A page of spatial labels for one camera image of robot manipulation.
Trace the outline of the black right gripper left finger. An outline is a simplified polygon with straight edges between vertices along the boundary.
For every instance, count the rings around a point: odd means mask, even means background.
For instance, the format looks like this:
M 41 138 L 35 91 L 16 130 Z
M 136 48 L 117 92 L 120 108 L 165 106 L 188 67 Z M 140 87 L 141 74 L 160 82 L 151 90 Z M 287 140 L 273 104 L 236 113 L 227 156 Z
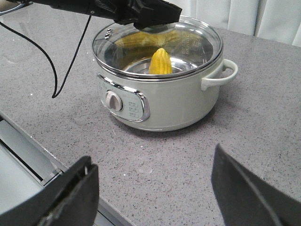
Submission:
M 84 156 L 32 198 L 1 214 L 2 226 L 91 226 L 99 203 L 98 166 Z

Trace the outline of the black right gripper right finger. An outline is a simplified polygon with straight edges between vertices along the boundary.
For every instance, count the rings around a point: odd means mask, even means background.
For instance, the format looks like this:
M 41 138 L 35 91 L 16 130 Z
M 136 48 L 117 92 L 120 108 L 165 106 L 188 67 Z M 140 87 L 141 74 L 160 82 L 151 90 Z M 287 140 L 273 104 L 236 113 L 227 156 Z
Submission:
M 214 153 L 211 183 L 227 226 L 299 226 L 301 203 L 266 183 L 227 154 Z

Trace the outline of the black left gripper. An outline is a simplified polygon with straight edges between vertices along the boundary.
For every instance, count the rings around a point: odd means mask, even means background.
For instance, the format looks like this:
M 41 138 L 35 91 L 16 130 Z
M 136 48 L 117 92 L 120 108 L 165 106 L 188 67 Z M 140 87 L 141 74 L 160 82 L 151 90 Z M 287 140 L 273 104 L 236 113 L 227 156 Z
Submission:
M 182 9 L 164 0 L 94 0 L 94 16 L 141 30 L 179 21 Z

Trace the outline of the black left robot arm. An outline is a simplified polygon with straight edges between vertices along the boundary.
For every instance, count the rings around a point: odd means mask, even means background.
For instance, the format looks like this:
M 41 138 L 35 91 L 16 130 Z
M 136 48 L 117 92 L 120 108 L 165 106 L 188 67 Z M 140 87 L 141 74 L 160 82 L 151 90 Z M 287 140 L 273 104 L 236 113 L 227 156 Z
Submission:
M 97 16 L 144 29 L 179 22 L 182 9 L 164 0 L 35 0 L 55 9 Z

